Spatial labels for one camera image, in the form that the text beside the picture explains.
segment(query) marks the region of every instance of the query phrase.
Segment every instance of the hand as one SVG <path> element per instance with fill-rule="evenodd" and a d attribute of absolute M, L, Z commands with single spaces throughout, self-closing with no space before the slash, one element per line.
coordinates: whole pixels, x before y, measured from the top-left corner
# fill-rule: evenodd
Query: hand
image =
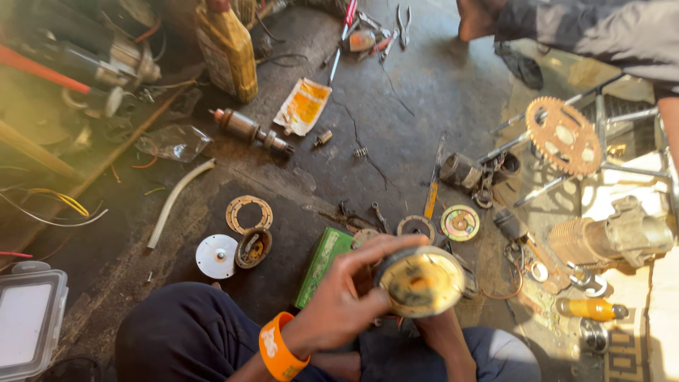
<path fill-rule="evenodd" d="M 335 257 L 313 297 L 281 335 L 300 360 L 318 350 L 336 349 L 391 308 L 385 290 L 373 288 L 359 299 L 352 280 L 362 267 L 374 264 L 400 249 L 425 245 L 424 235 L 377 236 L 356 251 Z"/>

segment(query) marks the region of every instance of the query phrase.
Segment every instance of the metal stand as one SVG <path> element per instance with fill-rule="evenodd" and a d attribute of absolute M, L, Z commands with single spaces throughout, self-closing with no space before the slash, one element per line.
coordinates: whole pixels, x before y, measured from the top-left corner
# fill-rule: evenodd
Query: metal stand
<path fill-rule="evenodd" d="M 567 105 L 571 105 L 573 103 L 576 103 L 577 101 L 580 101 L 582 98 L 585 96 L 596 93 L 596 98 L 595 98 L 595 108 L 596 108 L 596 121 L 595 121 L 595 126 L 594 129 L 597 133 L 597 136 L 599 138 L 599 143 L 601 145 L 601 150 L 602 150 L 602 162 L 600 169 L 598 172 L 601 171 L 601 169 L 607 169 L 607 170 L 615 170 L 615 171 L 625 171 L 628 173 L 637 173 L 637 174 L 643 174 L 643 175 L 651 175 L 655 177 L 664 177 L 668 178 L 670 180 L 670 196 L 671 196 L 671 202 L 672 202 L 672 211 L 675 211 L 677 208 L 679 208 L 679 180 L 677 179 L 676 176 L 676 170 L 674 170 L 674 165 L 672 163 L 671 158 L 669 157 L 669 149 L 667 148 L 667 144 L 665 142 L 665 147 L 662 148 L 661 153 L 663 154 L 663 159 L 665 161 L 665 170 L 664 171 L 648 171 L 648 170 L 642 170 L 642 169 L 633 169 L 629 167 L 621 167 L 616 164 L 612 164 L 606 161 L 606 127 L 609 124 L 616 123 L 616 122 L 623 122 L 623 121 L 634 121 L 634 120 L 639 120 L 642 118 L 649 118 L 649 117 L 656 117 L 659 115 L 659 111 L 657 107 L 653 107 L 651 109 L 643 110 L 643 111 L 637 111 L 634 113 L 630 114 L 625 114 L 622 116 L 616 116 L 613 118 L 607 118 L 606 117 L 606 108 L 604 106 L 604 95 L 602 93 L 602 89 L 606 86 L 609 85 L 620 78 L 622 78 L 624 75 L 620 74 L 616 77 L 611 78 L 610 80 L 607 80 L 606 82 L 599 84 L 595 88 L 589 89 L 584 93 L 578 94 L 575 97 L 572 97 L 571 99 L 566 100 Z M 508 126 L 511 126 L 512 124 L 516 123 L 516 121 L 522 120 L 526 117 L 526 113 L 521 113 L 518 116 L 515 116 L 513 118 L 510 118 L 506 122 L 502 123 L 500 126 L 497 126 L 496 128 L 493 128 L 490 132 L 491 133 L 496 133 Z M 662 125 L 662 120 L 660 121 L 661 123 L 661 131 L 663 134 L 665 133 L 664 126 Z M 477 159 L 478 163 L 486 163 L 489 160 L 492 160 L 493 158 L 497 157 L 498 155 L 501 155 L 502 153 L 509 151 L 512 147 L 518 146 L 522 143 L 530 141 L 530 137 L 528 135 L 528 131 L 524 132 L 520 136 L 512 139 L 511 141 L 505 143 L 504 145 L 496 148 L 495 150 L 492 150 L 488 154 L 480 157 Z M 557 188 L 560 186 L 562 183 L 565 181 L 572 179 L 574 175 L 569 175 L 569 174 L 563 174 L 560 175 L 559 177 L 554 178 L 552 181 L 549 183 L 545 184 L 542 188 L 538 190 L 531 191 L 527 195 L 525 195 L 523 198 L 520 198 L 518 201 L 514 203 L 514 207 L 521 207 L 522 205 L 525 205 L 526 203 L 532 201 L 536 197 L 553 190 L 554 188 Z M 674 214 L 675 218 L 677 219 L 677 226 L 679 226 L 679 216 L 677 213 Z"/>

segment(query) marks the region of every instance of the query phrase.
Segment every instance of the yellow oil bottle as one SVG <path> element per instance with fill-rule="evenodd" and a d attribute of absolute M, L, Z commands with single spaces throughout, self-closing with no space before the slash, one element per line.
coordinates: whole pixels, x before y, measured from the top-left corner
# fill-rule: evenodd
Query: yellow oil bottle
<path fill-rule="evenodd" d="M 243 103 L 251 101 L 259 91 L 253 43 L 229 0 L 202 0 L 195 19 L 212 83 Z"/>
<path fill-rule="evenodd" d="M 629 315 L 625 305 L 611 304 L 603 298 L 590 298 L 589 300 L 560 298 L 556 300 L 556 310 L 566 317 L 586 317 L 601 322 L 621 319 Z"/>

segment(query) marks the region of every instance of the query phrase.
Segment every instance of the small spring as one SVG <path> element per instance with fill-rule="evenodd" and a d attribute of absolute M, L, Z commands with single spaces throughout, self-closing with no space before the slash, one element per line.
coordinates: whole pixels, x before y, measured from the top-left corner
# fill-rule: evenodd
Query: small spring
<path fill-rule="evenodd" d="M 366 156 L 366 155 L 368 155 L 367 147 L 361 147 L 360 149 L 354 150 L 354 157 L 355 158 L 360 158 L 361 156 Z"/>

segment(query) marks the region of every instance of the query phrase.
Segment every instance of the foot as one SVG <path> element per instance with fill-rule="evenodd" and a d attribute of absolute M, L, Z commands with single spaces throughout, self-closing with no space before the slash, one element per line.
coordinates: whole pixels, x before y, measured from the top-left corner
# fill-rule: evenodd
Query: foot
<path fill-rule="evenodd" d="M 458 37 L 465 42 L 495 34 L 496 21 L 506 0 L 457 0 L 460 12 Z"/>

